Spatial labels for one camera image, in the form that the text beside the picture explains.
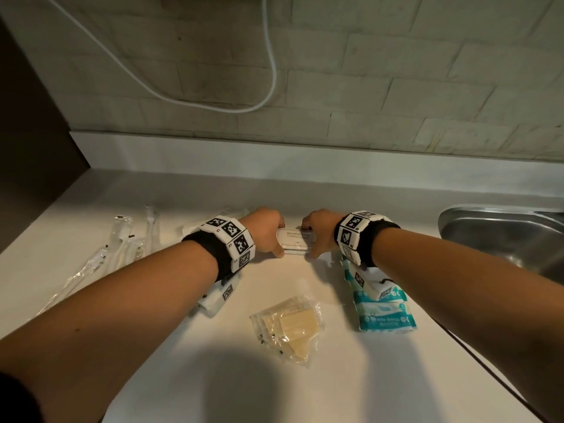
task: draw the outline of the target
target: power cord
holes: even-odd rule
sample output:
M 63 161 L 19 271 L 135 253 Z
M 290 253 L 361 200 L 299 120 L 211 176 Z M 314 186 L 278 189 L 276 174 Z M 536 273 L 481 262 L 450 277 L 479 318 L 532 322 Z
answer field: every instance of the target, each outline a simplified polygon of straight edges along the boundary
M 121 67 L 126 73 L 129 74 L 131 78 L 133 78 L 138 84 L 140 84 L 147 92 L 152 94 L 153 96 L 162 99 L 171 104 L 178 104 L 184 106 L 192 106 L 194 108 L 201 108 L 204 110 L 210 111 L 217 111 L 219 113 L 231 113 L 231 114 L 243 114 L 243 113 L 250 113 L 252 111 L 256 111 L 259 108 L 263 107 L 272 97 L 274 93 L 274 89 L 276 88 L 276 61 L 274 60 L 274 53 L 272 51 L 272 43 L 270 42 L 270 35 L 268 33 L 268 13 L 266 8 L 266 0 L 261 0 L 262 3 L 262 28 L 264 31 L 264 43 L 266 44 L 266 51 L 268 52 L 268 60 L 270 60 L 270 66 L 272 68 L 272 85 L 270 86 L 270 91 L 266 95 L 266 97 L 257 105 L 251 106 L 249 108 L 242 108 L 242 109 L 228 109 L 228 108 L 219 108 L 216 106 L 209 106 L 204 104 L 192 103 L 189 101 L 185 101 L 182 99 L 175 99 L 170 98 L 162 94 L 159 91 L 154 90 L 149 84 L 146 84 L 143 80 L 135 75 L 127 66 L 123 64 L 123 62 L 112 53 L 110 49 L 108 49 L 103 42 L 101 42 L 94 34 L 92 34 L 88 28 L 81 24 L 79 20 L 77 20 L 72 14 L 70 14 L 65 7 L 61 6 L 55 0 L 47 0 L 49 1 L 54 7 L 56 7 L 61 13 L 63 13 L 74 25 L 79 27 L 84 33 L 89 36 L 100 48 L 107 53 L 107 55 L 112 58 L 117 65 Z

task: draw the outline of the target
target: white countertop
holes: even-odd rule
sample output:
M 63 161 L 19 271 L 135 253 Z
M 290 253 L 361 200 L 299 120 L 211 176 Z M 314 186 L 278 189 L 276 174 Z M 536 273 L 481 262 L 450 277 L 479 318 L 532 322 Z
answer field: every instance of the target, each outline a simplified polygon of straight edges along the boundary
M 0 254 L 0 337 L 38 312 L 107 242 L 115 215 L 132 215 L 142 234 L 146 203 L 162 214 L 163 243 L 224 206 L 276 207 L 288 227 L 320 207 L 373 209 L 433 236 L 439 213 L 451 205 L 564 207 L 564 199 L 547 197 L 91 170 Z M 327 259 L 257 259 L 215 318 L 197 313 L 178 327 L 104 422 L 538 421 L 413 301 L 417 331 L 353 331 L 342 276 Z M 265 353 L 248 319 L 304 293 L 321 303 L 326 325 L 309 368 Z

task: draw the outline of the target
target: stainless steel sink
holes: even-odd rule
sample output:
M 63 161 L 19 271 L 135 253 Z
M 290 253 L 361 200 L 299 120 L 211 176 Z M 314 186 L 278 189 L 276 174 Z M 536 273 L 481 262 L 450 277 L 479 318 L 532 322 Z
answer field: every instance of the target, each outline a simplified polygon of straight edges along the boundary
M 564 213 L 455 207 L 439 216 L 441 237 L 564 285 Z

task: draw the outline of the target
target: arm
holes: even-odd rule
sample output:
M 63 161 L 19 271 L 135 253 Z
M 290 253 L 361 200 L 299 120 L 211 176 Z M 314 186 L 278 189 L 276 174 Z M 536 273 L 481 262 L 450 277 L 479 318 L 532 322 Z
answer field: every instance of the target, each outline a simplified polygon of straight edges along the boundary
M 240 220 L 258 251 L 283 256 L 277 211 Z M 97 422 L 126 381 L 214 283 L 217 263 L 191 241 L 82 289 L 0 341 L 0 372 L 35 396 L 45 422 Z
M 342 217 L 322 210 L 304 219 L 302 227 L 318 238 L 314 258 L 338 249 L 333 232 Z M 564 286 L 501 258 L 398 228 L 376 236 L 372 260 L 541 412 L 564 419 Z

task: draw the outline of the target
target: black sleeve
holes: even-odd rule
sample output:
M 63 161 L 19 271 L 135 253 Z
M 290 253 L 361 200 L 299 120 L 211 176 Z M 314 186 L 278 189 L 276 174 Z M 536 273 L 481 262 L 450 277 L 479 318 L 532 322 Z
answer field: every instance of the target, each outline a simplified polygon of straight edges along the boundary
M 18 379 L 4 373 L 0 373 L 0 420 L 43 423 L 41 409 L 32 393 Z

